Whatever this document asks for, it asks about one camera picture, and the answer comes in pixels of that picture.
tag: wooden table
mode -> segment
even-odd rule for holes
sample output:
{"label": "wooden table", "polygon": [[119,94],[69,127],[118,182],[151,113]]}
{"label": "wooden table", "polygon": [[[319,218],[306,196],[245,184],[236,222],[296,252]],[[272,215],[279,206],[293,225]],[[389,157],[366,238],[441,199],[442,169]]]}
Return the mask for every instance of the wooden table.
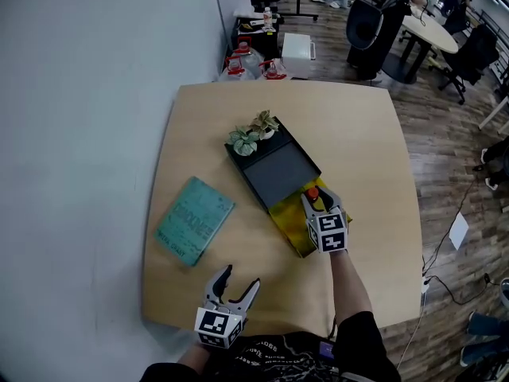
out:
{"label": "wooden table", "polygon": [[[228,263],[225,298],[259,277],[247,335],[306,329],[326,336],[334,317],[328,255],[297,257],[262,210],[223,143],[235,125],[270,109],[322,171],[353,218],[349,251],[379,326],[419,315],[421,226],[401,127],[385,89],[311,81],[252,81],[181,87],[157,167],[146,234],[143,314],[192,329],[206,282]],[[196,175],[235,201],[195,267],[153,237],[157,222]]]}
{"label": "wooden table", "polygon": [[[416,72],[421,67],[423,60],[428,55],[431,46],[434,46],[446,53],[457,53],[458,44],[454,38],[449,34],[444,27],[433,20],[428,14],[422,15],[421,11],[412,8],[414,15],[405,16],[403,20],[403,27],[410,33],[410,39],[406,45],[405,51],[401,57],[393,53],[389,53],[383,62],[382,70],[392,79],[404,84],[414,84],[416,81]],[[421,50],[417,55],[414,63],[409,65],[406,63],[410,52],[414,48],[415,43],[418,42]]]}

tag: succulent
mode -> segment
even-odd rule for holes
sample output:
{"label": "succulent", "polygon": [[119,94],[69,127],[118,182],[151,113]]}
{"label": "succulent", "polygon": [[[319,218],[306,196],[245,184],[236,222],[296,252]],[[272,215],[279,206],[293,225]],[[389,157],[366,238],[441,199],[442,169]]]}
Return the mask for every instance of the succulent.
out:
{"label": "succulent", "polygon": [[252,131],[260,135],[260,139],[263,140],[267,134],[266,129],[269,128],[272,131],[278,131],[279,123],[275,121],[274,117],[270,116],[270,111],[261,111],[253,119],[249,127]]}
{"label": "succulent", "polygon": [[244,126],[235,127],[235,131],[230,132],[230,138],[226,141],[227,144],[233,146],[233,150],[241,156],[248,156],[253,151],[256,151],[256,140],[260,139],[258,132],[250,131],[247,133],[247,128]]}

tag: black box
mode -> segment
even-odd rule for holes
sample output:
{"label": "black box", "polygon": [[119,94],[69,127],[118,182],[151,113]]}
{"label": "black box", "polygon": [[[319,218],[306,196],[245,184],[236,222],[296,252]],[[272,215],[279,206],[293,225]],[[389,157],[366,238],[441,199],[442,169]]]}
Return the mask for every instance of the black box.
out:
{"label": "black box", "polygon": [[279,130],[267,140],[257,141],[249,156],[226,150],[246,183],[267,211],[302,186],[321,175],[320,169],[278,118]]}

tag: black shirt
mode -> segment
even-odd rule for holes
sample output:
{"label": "black shirt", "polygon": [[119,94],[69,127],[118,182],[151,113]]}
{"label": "black shirt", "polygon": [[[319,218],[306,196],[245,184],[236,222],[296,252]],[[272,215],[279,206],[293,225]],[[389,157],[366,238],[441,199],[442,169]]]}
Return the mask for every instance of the black shirt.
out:
{"label": "black shirt", "polygon": [[182,364],[153,364],[141,382],[169,380],[400,382],[401,378],[387,359],[373,314],[365,311],[340,324],[335,343],[305,332],[240,337],[230,349],[213,352],[203,376]]}

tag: orange cap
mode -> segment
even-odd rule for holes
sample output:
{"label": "orange cap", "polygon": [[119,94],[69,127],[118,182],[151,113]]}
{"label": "orange cap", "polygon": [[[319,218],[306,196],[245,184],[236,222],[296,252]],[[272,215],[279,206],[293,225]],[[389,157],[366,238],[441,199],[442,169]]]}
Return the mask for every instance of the orange cap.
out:
{"label": "orange cap", "polygon": [[318,192],[318,188],[316,188],[316,187],[312,187],[312,188],[308,189],[306,192],[308,194],[308,197],[311,198],[312,200],[316,200],[320,196],[320,193]]}

